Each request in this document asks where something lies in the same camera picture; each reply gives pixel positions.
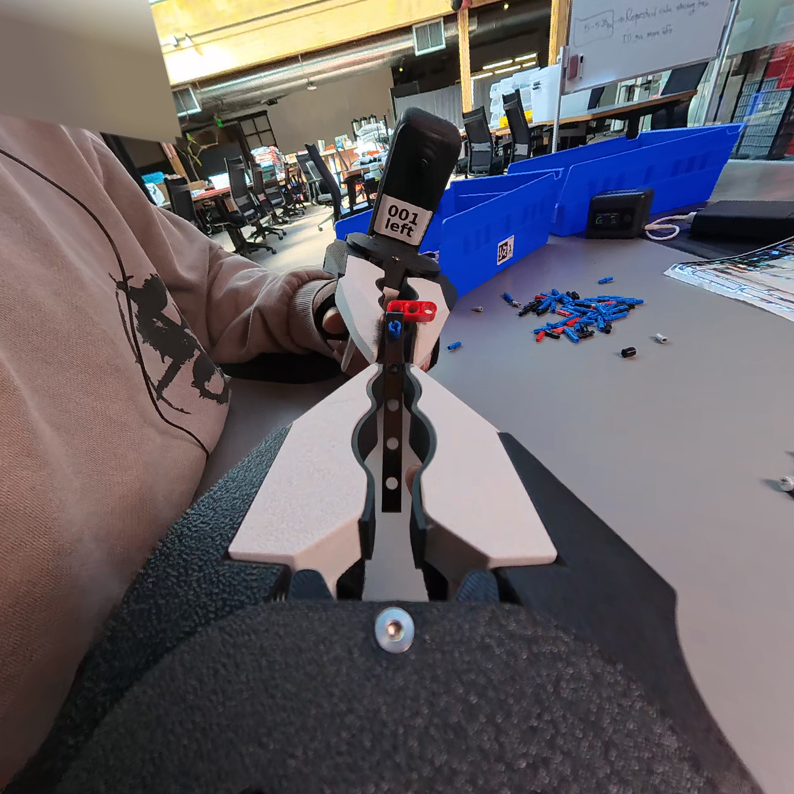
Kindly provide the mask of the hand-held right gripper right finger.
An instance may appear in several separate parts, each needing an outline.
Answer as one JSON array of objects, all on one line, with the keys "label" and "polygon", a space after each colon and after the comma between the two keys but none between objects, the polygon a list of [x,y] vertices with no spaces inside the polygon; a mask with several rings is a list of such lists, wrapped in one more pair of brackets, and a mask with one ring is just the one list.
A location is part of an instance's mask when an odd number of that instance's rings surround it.
[{"label": "hand-held right gripper right finger", "polygon": [[403,394],[421,461],[411,486],[411,548],[430,599],[471,570],[552,564],[557,550],[500,433],[412,364]]}]

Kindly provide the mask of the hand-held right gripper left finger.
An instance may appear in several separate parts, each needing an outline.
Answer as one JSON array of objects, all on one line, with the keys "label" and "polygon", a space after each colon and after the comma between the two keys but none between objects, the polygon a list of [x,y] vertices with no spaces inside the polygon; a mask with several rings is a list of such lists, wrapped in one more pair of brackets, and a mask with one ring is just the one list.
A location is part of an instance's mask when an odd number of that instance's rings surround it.
[{"label": "hand-held right gripper left finger", "polygon": [[352,435],[372,407],[370,365],[293,422],[228,549],[236,561],[316,570],[333,596],[362,558],[367,477]]}]

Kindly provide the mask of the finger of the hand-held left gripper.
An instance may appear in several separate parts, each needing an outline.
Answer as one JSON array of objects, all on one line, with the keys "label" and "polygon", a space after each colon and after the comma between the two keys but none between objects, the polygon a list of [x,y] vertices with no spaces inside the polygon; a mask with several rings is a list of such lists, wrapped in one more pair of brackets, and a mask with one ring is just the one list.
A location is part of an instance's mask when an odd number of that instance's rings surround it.
[{"label": "finger of the hand-held left gripper", "polygon": [[345,272],[339,277],[335,291],[337,309],[342,315],[349,337],[368,364],[378,356],[381,324],[384,316],[382,268],[358,256],[349,254]]},{"label": "finger of the hand-held left gripper", "polygon": [[433,318],[421,306],[416,311],[407,311],[405,320],[414,327],[413,341],[405,360],[417,367],[423,367],[431,358],[433,348],[438,341],[443,326],[450,315],[442,286],[431,280],[405,280],[405,286],[416,295],[409,298],[411,303],[433,303],[436,311]]}]

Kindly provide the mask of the long black lego beam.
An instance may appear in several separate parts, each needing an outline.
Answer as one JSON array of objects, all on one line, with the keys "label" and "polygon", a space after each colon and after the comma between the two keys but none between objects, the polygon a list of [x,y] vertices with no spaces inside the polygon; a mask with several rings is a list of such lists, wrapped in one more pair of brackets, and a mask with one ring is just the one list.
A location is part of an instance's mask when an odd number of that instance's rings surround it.
[{"label": "long black lego beam", "polygon": [[[387,332],[390,320],[402,322],[402,335],[392,340]],[[383,337],[383,454],[382,511],[402,511],[402,429],[404,344],[406,322],[401,313],[386,313]]]}]

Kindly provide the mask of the person's left forearm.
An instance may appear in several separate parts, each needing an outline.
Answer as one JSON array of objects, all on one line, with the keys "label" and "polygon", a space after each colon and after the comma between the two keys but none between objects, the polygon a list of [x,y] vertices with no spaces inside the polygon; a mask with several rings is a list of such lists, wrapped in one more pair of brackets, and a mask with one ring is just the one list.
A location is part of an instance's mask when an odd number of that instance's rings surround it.
[{"label": "person's left forearm", "polygon": [[212,242],[187,221],[159,210],[165,242],[149,256],[176,306],[217,364],[244,363],[264,353],[332,356],[314,308],[331,294],[317,268],[268,271]]}]

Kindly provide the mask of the pile of blue lego pins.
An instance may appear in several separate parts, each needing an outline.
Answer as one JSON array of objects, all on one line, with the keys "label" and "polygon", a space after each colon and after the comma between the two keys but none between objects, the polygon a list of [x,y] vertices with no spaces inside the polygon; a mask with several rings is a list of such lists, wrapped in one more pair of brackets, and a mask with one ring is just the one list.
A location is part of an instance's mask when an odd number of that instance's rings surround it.
[{"label": "pile of blue lego pins", "polygon": [[544,321],[532,330],[536,342],[567,338],[573,344],[588,340],[597,333],[610,334],[617,321],[628,317],[645,303],[644,299],[632,296],[598,294],[585,297],[575,291],[560,292],[556,289],[536,293],[526,303],[521,303],[508,292],[503,292],[501,297],[518,310],[519,317],[533,315]]}]

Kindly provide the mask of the lego sticker sheet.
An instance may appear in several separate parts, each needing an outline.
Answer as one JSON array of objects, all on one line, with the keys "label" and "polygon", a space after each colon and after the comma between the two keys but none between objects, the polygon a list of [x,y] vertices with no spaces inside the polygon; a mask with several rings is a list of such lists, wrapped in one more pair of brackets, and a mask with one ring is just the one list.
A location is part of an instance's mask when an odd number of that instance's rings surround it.
[{"label": "lego sticker sheet", "polygon": [[793,320],[793,239],[712,261],[676,263],[665,275]]}]

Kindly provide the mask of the black office chair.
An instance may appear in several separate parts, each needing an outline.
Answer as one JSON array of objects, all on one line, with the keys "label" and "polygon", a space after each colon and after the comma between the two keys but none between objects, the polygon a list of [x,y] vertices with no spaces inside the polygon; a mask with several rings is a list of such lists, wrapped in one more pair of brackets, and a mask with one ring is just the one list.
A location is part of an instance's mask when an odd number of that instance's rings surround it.
[{"label": "black office chair", "polygon": [[489,121],[483,106],[463,113],[468,142],[468,176],[493,176],[502,173],[502,157],[495,151]]},{"label": "black office chair", "polygon": [[332,208],[332,214],[324,222],[332,221],[332,224],[335,225],[344,214],[351,212],[349,208],[345,209],[343,206],[348,191],[339,186],[317,147],[314,144],[305,144],[305,148],[309,156],[307,164],[311,164],[311,173],[316,177],[314,186],[316,187],[317,201],[323,206]]},{"label": "black office chair", "polygon": [[[228,213],[228,224],[235,253],[249,256],[253,251],[263,249],[274,255],[275,249],[266,243],[266,233],[261,225],[259,205],[246,183],[246,171],[242,158],[226,158],[225,164],[230,182],[230,196],[234,205],[234,210]],[[261,243],[248,240],[244,236],[242,231],[246,226],[256,229],[254,236],[262,237]]]},{"label": "black office chair", "polygon": [[511,133],[510,164],[531,158],[534,150],[543,142],[543,132],[541,128],[530,127],[519,89],[511,94],[503,94],[502,109]]},{"label": "black office chair", "polygon": [[193,196],[187,179],[182,176],[166,177],[164,185],[168,193],[171,212],[203,231],[202,223],[195,212]]}]

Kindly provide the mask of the blue plastic bin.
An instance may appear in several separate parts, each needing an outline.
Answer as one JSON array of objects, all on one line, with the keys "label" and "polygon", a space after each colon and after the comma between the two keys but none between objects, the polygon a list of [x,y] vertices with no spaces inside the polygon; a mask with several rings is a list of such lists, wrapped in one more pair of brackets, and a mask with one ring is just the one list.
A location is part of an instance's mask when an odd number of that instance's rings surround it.
[{"label": "blue plastic bin", "polygon": [[453,182],[437,164],[419,160],[384,174],[368,228],[337,224],[324,270],[352,274],[368,261],[364,283],[386,295],[454,307],[460,294],[491,279],[548,242],[560,178],[555,171]]},{"label": "blue plastic bin", "polygon": [[591,198],[603,191],[650,187],[651,211],[705,203],[745,124],[662,129],[579,146],[512,164],[508,174],[561,170],[551,232],[582,233]]}]

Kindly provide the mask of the stack of white containers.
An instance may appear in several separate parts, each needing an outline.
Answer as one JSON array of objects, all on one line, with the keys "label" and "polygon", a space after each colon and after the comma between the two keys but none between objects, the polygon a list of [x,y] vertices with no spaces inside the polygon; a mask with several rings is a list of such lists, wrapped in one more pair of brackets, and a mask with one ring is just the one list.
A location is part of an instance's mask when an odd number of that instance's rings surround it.
[{"label": "stack of white containers", "polygon": [[501,118],[506,117],[503,97],[510,98],[519,91],[524,111],[530,111],[533,122],[552,122],[557,109],[560,88],[561,65],[537,67],[524,72],[514,72],[491,85],[490,126],[501,126]]}]

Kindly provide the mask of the small black box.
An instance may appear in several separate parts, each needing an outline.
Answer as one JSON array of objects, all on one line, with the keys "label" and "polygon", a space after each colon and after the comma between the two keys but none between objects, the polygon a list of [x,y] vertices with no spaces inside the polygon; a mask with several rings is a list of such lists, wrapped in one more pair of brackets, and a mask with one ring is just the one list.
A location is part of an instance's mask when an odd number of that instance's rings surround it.
[{"label": "small black box", "polygon": [[635,239],[649,222],[654,189],[602,191],[588,207],[584,231],[588,239]]}]

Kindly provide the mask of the long wooden desk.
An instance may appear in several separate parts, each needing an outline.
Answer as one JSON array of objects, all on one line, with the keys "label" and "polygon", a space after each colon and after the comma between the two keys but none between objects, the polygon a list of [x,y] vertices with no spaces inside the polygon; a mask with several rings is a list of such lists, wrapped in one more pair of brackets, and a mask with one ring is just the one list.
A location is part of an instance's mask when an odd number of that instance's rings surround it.
[{"label": "long wooden desk", "polygon": [[627,122],[626,138],[633,140],[639,134],[641,119],[652,115],[660,110],[667,110],[670,107],[691,100],[697,93],[697,89],[690,91],[677,92],[675,94],[663,95],[656,98],[632,102],[623,105],[610,105],[604,108],[587,110],[582,114],[570,117],[562,117],[559,126],[567,124],[590,123],[592,121],[605,118]]}]

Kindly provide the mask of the whiteboard on stand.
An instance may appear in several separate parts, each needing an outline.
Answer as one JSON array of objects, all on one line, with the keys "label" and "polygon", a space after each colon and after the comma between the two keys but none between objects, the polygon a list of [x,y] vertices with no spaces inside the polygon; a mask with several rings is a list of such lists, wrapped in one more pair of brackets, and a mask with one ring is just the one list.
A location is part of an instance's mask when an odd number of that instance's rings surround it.
[{"label": "whiteboard on stand", "polygon": [[739,2],[572,2],[561,46],[559,94],[595,89],[722,55]]}]

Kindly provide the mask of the flat black box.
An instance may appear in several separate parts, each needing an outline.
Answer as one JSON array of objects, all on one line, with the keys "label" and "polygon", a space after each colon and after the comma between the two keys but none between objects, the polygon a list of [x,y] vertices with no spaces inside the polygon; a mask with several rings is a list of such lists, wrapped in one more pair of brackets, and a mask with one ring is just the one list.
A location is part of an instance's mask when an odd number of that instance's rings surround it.
[{"label": "flat black box", "polygon": [[793,236],[793,201],[724,200],[696,212],[689,236],[698,240],[779,243]]}]

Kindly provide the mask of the stacks of red blue bins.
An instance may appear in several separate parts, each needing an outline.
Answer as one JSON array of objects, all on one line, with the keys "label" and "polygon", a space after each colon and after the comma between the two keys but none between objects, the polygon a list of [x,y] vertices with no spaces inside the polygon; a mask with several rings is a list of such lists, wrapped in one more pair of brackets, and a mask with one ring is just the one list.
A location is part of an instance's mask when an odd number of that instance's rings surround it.
[{"label": "stacks of red blue bins", "polygon": [[746,81],[733,121],[743,127],[732,159],[792,160],[792,51],[787,57],[771,58],[762,79]]}]

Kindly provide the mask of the wooden post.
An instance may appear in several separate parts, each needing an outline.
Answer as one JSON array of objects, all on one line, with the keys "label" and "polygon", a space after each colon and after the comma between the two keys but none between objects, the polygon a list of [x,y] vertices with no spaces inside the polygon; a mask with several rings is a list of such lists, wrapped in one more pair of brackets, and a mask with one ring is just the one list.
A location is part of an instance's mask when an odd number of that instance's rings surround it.
[{"label": "wooden post", "polygon": [[572,2],[552,0],[550,3],[548,65],[551,66],[557,63],[561,47],[568,41],[569,15]]}]

